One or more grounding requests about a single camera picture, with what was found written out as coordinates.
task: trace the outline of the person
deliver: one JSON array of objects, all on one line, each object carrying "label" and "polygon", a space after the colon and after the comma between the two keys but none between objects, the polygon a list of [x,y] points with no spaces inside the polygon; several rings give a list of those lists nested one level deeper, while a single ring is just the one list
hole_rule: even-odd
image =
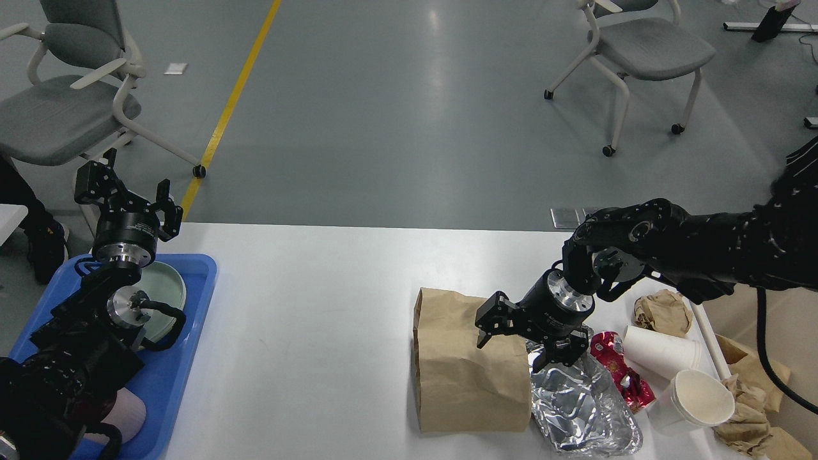
[{"label": "person", "polygon": [[45,205],[37,199],[11,160],[2,156],[0,203],[28,208],[29,213],[20,223],[20,228],[29,238],[28,259],[34,267],[34,279],[40,284],[48,284],[54,272],[68,260],[69,230],[46,211]]}]

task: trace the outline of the chair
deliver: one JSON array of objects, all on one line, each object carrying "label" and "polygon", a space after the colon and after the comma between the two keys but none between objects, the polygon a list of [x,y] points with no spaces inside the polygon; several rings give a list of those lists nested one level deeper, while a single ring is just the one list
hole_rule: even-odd
[{"label": "chair", "polygon": [[[631,93],[624,77],[630,75],[640,80],[662,81],[695,74],[693,88],[685,106],[681,123],[671,127],[673,134],[685,131],[699,85],[702,82],[702,66],[716,54],[716,50],[701,38],[679,27],[681,9],[676,0],[669,0],[673,8],[673,22],[658,17],[628,20],[619,24],[599,27],[597,18],[622,11],[647,10],[658,0],[578,0],[578,7],[585,13],[591,27],[588,46],[577,56],[545,91],[545,99],[554,97],[554,91],[584,61],[590,61],[606,78],[615,84],[625,98],[613,128],[613,140],[602,149],[605,156],[612,156],[619,144],[619,135],[627,114]],[[623,70],[614,73],[603,65],[596,55]]]},{"label": "chair", "polygon": [[[130,94],[146,74],[142,54],[119,21],[115,0],[40,0],[49,24],[44,32],[18,24],[0,30],[0,41],[22,35],[40,42],[31,57],[32,87],[0,101],[0,155],[34,165],[63,165],[82,156],[96,159],[137,135],[206,170],[190,153],[133,121],[142,110]],[[69,65],[93,69],[41,81],[37,68],[47,52]],[[112,75],[119,87],[101,81]],[[88,149],[112,134],[116,140],[96,155]]]}]

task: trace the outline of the gray floor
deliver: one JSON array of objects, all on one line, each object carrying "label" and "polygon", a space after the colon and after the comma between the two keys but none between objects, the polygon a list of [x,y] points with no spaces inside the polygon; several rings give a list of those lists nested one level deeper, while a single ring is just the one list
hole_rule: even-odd
[{"label": "gray floor", "polygon": [[[748,210],[766,198],[783,155],[813,133],[818,66],[798,36],[755,43],[724,20],[764,8],[684,2],[684,25],[718,50],[688,131],[679,121],[692,78],[629,80],[619,152],[604,158],[614,88],[589,65],[544,87],[584,45],[569,0],[284,0],[192,209],[191,221],[365,227],[551,230],[551,207],[630,205],[665,196],[693,213]],[[140,121],[201,155],[270,2],[121,2],[151,74],[135,92]],[[657,7],[669,17],[664,2]],[[798,8],[818,22],[813,3]],[[36,2],[0,2],[0,24],[42,27]],[[0,98],[25,88],[32,43],[0,44]],[[189,62],[181,77],[161,74]],[[43,74],[65,67],[53,58]],[[71,201],[82,164],[20,170],[90,246]],[[189,168],[149,142],[122,150],[118,171],[146,196],[160,179],[181,200]],[[0,354],[42,287],[18,232],[0,248]]]}]

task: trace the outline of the white paper cup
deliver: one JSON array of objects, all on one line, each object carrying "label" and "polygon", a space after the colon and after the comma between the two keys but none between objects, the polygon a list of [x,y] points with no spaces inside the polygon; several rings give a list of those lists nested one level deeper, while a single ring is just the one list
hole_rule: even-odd
[{"label": "white paper cup", "polygon": [[625,356],[670,380],[684,369],[696,369],[702,344],[641,327],[628,326],[622,340]]},{"label": "white paper cup", "polygon": [[648,407],[657,431],[679,435],[721,425],[735,411],[733,394],[720,381],[694,369],[679,371],[670,386]]},{"label": "white paper cup", "polygon": [[[110,413],[102,421],[109,425],[116,426],[122,433],[122,443],[127,443],[139,433],[145,423],[145,403],[127,388],[122,388],[116,393],[116,403]],[[97,444],[107,444],[108,437],[88,433],[85,439]]]}]

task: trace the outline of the brown paper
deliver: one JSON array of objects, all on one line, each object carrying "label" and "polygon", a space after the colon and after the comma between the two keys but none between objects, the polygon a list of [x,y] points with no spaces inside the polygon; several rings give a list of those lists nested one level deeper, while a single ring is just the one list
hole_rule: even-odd
[{"label": "brown paper", "polygon": [[723,381],[735,397],[735,412],[713,428],[716,437],[733,450],[753,458],[812,460],[809,451],[781,428],[770,427],[764,411],[766,392],[733,374]]},{"label": "brown paper", "polygon": [[[764,409],[778,412],[784,393],[766,376],[755,351],[746,345],[718,334],[716,334],[716,338],[721,352],[724,354],[724,359],[727,361],[727,367],[730,368],[730,373],[739,374],[741,381],[747,386],[756,386],[764,390],[767,395]],[[770,360],[770,365],[784,383],[789,381],[790,370],[788,367],[773,360]]]},{"label": "brown paper", "polygon": [[633,305],[633,323],[643,329],[684,338],[693,324],[693,312],[678,292],[662,289],[640,297]]},{"label": "brown paper", "polygon": [[745,385],[735,374],[723,383],[735,397],[735,412],[730,420],[713,430],[732,449],[754,455],[759,445],[770,436],[770,423],[764,413],[766,393]]},{"label": "brown paper", "polygon": [[420,430],[523,431],[531,417],[525,342],[495,336],[477,348],[485,299],[421,288],[415,306]]},{"label": "brown paper", "polygon": [[781,428],[771,428],[770,437],[762,445],[770,460],[812,460],[812,454]]}]

